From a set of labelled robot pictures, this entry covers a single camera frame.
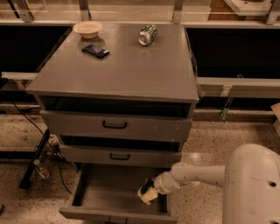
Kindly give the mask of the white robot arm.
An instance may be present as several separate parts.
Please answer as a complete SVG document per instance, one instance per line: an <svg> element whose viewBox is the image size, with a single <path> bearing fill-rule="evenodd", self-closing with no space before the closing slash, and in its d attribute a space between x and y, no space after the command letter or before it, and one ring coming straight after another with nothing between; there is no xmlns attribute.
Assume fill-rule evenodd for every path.
<svg viewBox="0 0 280 224"><path fill-rule="evenodd" d="M254 143L234 149L221 166L177 162L138 190L149 205L158 195L200 182L223 189L223 224L280 224L280 155Z"/></svg>

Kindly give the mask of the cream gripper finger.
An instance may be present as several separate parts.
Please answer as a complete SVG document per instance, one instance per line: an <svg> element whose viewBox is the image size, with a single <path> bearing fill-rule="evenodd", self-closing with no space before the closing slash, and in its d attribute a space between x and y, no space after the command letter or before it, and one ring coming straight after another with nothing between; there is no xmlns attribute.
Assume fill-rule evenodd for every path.
<svg viewBox="0 0 280 224"><path fill-rule="evenodd" d="M154 199L158 197L158 191L154 187L149 187L147 190L140 190L140 199L146 205L149 205Z"/></svg>

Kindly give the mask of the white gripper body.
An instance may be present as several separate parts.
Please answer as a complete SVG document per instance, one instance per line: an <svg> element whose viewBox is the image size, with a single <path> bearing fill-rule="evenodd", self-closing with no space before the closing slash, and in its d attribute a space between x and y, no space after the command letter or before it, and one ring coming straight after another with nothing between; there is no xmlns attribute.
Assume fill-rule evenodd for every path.
<svg viewBox="0 0 280 224"><path fill-rule="evenodd" d="M154 188L162 195L171 193L183 186L186 186L186 183L178 182L170 171L165 171L154 178Z"/></svg>

